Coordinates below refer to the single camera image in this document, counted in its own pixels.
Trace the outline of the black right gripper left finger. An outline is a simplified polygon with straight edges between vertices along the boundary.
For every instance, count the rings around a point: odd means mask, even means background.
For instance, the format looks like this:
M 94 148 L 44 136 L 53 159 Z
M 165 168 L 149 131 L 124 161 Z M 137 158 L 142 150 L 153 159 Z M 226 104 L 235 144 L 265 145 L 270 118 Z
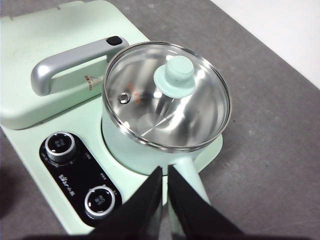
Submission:
M 157 240 L 163 207 L 163 173 L 156 167 L 122 206 L 89 235 L 90 240 Z

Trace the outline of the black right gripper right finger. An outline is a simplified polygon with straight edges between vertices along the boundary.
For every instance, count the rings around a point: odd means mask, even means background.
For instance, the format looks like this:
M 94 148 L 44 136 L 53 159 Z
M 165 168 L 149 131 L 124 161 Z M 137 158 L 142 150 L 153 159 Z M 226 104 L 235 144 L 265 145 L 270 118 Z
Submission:
M 173 166 L 168 167 L 168 199 L 174 240 L 242 240 L 244 233 L 204 201 Z

